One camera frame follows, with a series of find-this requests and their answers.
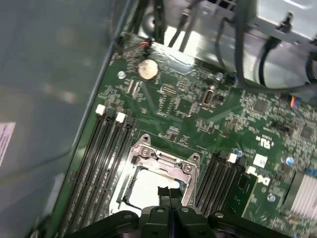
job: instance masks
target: integrated circuit chip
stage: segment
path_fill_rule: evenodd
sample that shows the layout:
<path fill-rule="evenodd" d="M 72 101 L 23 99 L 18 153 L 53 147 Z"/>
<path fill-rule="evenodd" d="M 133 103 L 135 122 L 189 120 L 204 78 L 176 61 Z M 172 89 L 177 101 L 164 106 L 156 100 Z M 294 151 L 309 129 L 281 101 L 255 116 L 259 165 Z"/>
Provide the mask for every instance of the integrated circuit chip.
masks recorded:
<path fill-rule="evenodd" d="M 263 113 L 266 109 L 266 102 L 257 100 L 253 106 L 253 110 L 258 113 Z"/>
<path fill-rule="evenodd" d="M 302 132 L 301 132 L 301 137 L 304 139 L 309 139 L 313 133 L 313 129 L 309 126 L 304 126 Z"/>

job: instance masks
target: white label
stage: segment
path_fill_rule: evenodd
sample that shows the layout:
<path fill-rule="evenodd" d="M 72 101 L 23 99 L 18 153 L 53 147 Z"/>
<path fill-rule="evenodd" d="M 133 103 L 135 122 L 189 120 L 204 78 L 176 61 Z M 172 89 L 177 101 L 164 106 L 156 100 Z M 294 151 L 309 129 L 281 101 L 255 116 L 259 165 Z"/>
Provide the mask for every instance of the white label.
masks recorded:
<path fill-rule="evenodd" d="M 262 137 L 256 136 L 256 140 L 260 142 L 260 145 L 265 149 L 270 149 L 274 146 L 274 142 L 271 141 L 271 138 L 268 136 L 263 135 Z"/>
<path fill-rule="evenodd" d="M 264 168 L 267 162 L 267 157 L 260 155 L 260 154 L 256 154 L 254 160 L 253 160 L 253 164 L 256 166 L 259 166 L 261 168 Z"/>
<path fill-rule="evenodd" d="M 270 178 L 266 178 L 266 177 L 263 177 L 262 175 L 258 175 L 258 173 L 256 173 L 256 168 L 252 167 L 252 166 L 249 166 L 246 173 L 247 174 L 250 174 L 250 175 L 254 175 L 254 176 L 257 176 L 258 177 L 258 182 L 259 183 L 263 183 L 263 185 L 265 186 L 268 186 L 269 185 L 269 182 L 271 181 Z"/>
<path fill-rule="evenodd" d="M 0 166 L 10 142 L 15 122 L 0 123 Z"/>

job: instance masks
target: cpu socket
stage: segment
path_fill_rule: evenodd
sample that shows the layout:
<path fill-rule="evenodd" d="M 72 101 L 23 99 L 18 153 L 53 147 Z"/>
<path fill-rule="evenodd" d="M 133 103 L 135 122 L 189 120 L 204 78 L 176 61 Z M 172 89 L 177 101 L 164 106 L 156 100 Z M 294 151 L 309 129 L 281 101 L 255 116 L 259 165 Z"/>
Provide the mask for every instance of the cpu socket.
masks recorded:
<path fill-rule="evenodd" d="M 117 183 L 109 211 L 114 214 L 130 210 L 138 215 L 145 207 L 158 206 L 158 187 L 180 188 L 182 204 L 195 200 L 200 155 L 183 159 L 151 146 L 151 138 L 144 134 L 131 147 L 126 166 Z"/>

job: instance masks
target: black cable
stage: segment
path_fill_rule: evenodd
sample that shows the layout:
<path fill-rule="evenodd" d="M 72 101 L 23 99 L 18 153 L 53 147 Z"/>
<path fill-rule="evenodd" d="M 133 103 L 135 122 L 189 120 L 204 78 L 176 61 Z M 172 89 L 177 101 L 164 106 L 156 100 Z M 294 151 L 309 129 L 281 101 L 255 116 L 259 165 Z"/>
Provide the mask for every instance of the black cable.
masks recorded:
<path fill-rule="evenodd" d="M 238 86 L 242 89 L 254 93 L 294 93 L 308 89 L 317 89 L 317 84 L 301 85 L 291 88 L 265 88 L 254 86 L 247 82 L 244 77 L 243 61 L 244 61 L 244 33 L 248 28 L 249 0 L 239 0 L 236 5 L 235 17 L 235 54 L 234 61 L 237 70 Z"/>
<path fill-rule="evenodd" d="M 189 12 L 196 7 L 201 1 L 203 0 L 193 0 L 193 2 L 191 4 L 188 5 L 188 7 L 183 11 L 182 16 L 180 18 L 179 24 L 176 28 L 176 32 L 174 34 L 174 36 L 172 37 L 172 39 L 170 40 L 168 47 L 173 47 L 177 38 L 179 37 L 180 33 L 183 31 L 184 26 L 187 22 L 188 16 L 189 16 Z"/>
<path fill-rule="evenodd" d="M 154 39 L 160 44 L 164 44 L 165 34 L 165 13 L 163 0 L 154 1 Z"/>
<path fill-rule="evenodd" d="M 225 63 L 223 62 L 223 59 L 222 59 L 222 56 L 221 56 L 221 51 L 220 51 L 220 39 L 223 35 L 223 32 L 224 32 L 224 27 L 225 27 L 225 23 L 232 23 L 231 20 L 229 20 L 228 18 L 224 17 L 221 22 L 220 22 L 220 25 L 219 25 L 219 29 L 218 29 L 218 32 L 217 32 L 217 36 L 216 36 L 216 41 L 214 43 L 214 49 L 215 49 L 215 54 L 216 54 L 216 57 L 217 57 L 217 60 L 220 64 L 220 67 L 228 72 L 228 74 L 233 77 L 234 76 L 234 73 L 233 72 L 230 72 L 228 69 L 227 69 L 227 66 L 225 65 Z"/>
<path fill-rule="evenodd" d="M 193 28 L 195 26 L 195 23 L 196 23 L 196 20 L 197 20 L 197 16 L 198 16 L 198 9 L 197 7 L 195 7 L 193 10 L 192 10 L 192 17 L 190 19 L 190 22 L 188 23 L 188 26 L 187 26 L 187 29 L 185 31 L 185 35 L 183 37 L 183 40 L 182 40 L 182 43 L 180 44 L 180 47 L 179 47 L 179 51 L 180 52 L 184 52 L 185 51 L 185 48 L 188 44 L 188 41 L 189 41 L 189 38 L 192 34 L 192 31 L 193 31 Z"/>
<path fill-rule="evenodd" d="M 288 33 L 292 29 L 291 20 L 293 19 L 293 14 L 288 13 L 286 19 L 281 22 L 281 24 L 276 28 L 278 31 L 283 33 Z M 264 79 L 264 66 L 266 62 L 266 58 L 271 50 L 275 49 L 282 41 L 275 37 L 269 37 L 261 49 L 261 60 L 259 64 L 259 81 L 260 84 L 266 86 Z"/>
<path fill-rule="evenodd" d="M 134 31 L 133 31 L 134 34 L 139 33 L 143 16 L 144 16 L 145 11 L 149 5 L 149 0 L 140 0 L 140 2 L 141 2 L 141 7 L 139 9 L 139 12 L 135 13 L 135 14 L 137 14 L 137 19 L 136 19 L 135 24 L 134 24 Z"/>
<path fill-rule="evenodd" d="M 311 44 L 316 46 L 317 39 L 313 40 Z M 306 76 L 310 83 L 317 82 L 317 76 L 314 72 L 314 61 L 316 60 L 317 60 L 317 52 L 310 52 L 306 61 L 306 66 L 305 66 Z"/>
<path fill-rule="evenodd" d="M 135 12 L 134 12 L 133 17 L 131 19 L 131 22 L 130 22 L 130 25 L 129 25 L 127 32 L 132 32 L 134 30 L 134 25 L 136 23 L 137 17 L 139 16 L 139 11 L 141 10 L 142 5 L 143 5 L 143 1 L 140 0 L 136 9 L 135 9 Z"/>

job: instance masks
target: sticker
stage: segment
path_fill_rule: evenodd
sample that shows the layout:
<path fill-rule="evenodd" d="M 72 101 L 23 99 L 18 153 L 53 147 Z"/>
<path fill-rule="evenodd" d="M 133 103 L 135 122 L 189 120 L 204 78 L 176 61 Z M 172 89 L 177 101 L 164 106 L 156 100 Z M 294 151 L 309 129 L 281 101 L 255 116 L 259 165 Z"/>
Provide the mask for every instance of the sticker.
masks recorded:
<path fill-rule="evenodd" d="M 258 177 L 258 182 L 259 183 L 263 183 L 263 185 L 268 186 L 269 182 L 271 181 L 271 179 L 267 178 L 267 177 L 263 177 L 262 175 L 258 175 L 258 173 L 256 173 L 256 170 L 257 169 L 255 167 L 249 166 L 247 168 L 246 173 Z"/>
<path fill-rule="evenodd" d="M 0 123 L 0 166 L 10 142 L 15 122 Z"/>
<path fill-rule="evenodd" d="M 261 168 L 264 168 L 267 162 L 267 157 L 260 155 L 260 154 L 256 154 L 254 160 L 253 160 L 253 164 L 256 166 L 259 166 Z"/>

